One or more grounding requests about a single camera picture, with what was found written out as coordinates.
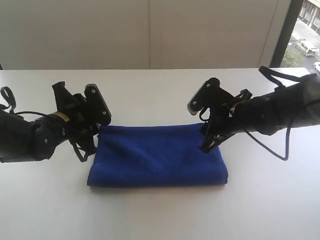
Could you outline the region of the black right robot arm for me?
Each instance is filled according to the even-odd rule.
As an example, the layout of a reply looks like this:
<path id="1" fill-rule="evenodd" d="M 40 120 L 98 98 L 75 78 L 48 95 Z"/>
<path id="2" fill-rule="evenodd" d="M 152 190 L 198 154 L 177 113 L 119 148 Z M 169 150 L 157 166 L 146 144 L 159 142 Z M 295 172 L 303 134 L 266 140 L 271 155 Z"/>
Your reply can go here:
<path id="1" fill-rule="evenodd" d="M 276 73 L 266 76 L 276 84 L 273 92 L 254 97 L 248 89 L 233 96 L 222 89 L 217 78 L 210 78 L 190 102 L 190 112 L 202 115 L 209 110 L 202 132 L 201 150 L 208 153 L 238 133 L 253 132 L 271 136 L 286 129 L 285 149 L 289 149 L 292 128 L 320 123 L 320 77 Z"/>

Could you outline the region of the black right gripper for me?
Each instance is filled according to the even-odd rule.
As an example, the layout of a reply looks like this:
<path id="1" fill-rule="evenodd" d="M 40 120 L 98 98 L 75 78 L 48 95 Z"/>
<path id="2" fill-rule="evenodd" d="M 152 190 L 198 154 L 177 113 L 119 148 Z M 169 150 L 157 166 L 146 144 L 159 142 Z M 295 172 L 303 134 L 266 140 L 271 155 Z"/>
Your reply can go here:
<path id="1" fill-rule="evenodd" d="M 209 118 L 200 118 L 203 122 L 200 131 L 204 136 L 200 149 L 204 153 L 209 153 L 240 132 L 240 121 L 235 117 L 234 110 L 239 102 L 250 100 L 252 96 L 248 89 L 243 89 L 230 101 L 209 108 Z"/>

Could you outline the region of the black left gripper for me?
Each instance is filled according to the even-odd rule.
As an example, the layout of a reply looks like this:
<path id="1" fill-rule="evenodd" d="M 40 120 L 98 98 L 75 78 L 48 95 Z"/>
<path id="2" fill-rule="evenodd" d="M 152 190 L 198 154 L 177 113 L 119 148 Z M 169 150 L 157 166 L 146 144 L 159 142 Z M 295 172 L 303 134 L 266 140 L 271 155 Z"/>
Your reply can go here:
<path id="1" fill-rule="evenodd" d="M 69 142 L 80 162 L 84 163 L 97 152 L 94 136 L 99 132 L 99 123 L 93 121 L 85 95 L 71 94 L 64 81 L 55 83 L 52 89 L 57 109 L 53 115 L 65 122 Z"/>

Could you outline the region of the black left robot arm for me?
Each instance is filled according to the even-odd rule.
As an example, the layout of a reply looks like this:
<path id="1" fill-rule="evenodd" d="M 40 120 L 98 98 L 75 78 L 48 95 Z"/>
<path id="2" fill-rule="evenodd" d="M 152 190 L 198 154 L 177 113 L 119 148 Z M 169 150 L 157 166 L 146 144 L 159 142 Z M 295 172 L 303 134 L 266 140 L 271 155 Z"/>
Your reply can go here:
<path id="1" fill-rule="evenodd" d="M 1 163 L 37 162 L 50 159 L 57 146 L 69 141 L 81 162 L 94 155 L 97 148 L 94 136 L 98 133 L 96 117 L 90 112 L 90 100 L 99 96 L 96 84 L 88 84 L 84 95 L 71 94 L 60 81 L 52 86 L 56 111 L 45 114 L 29 111 L 38 118 L 24 119 L 25 111 L 15 112 L 15 96 L 8 86 L 0 94 L 7 105 L 0 106 L 0 161 Z"/>

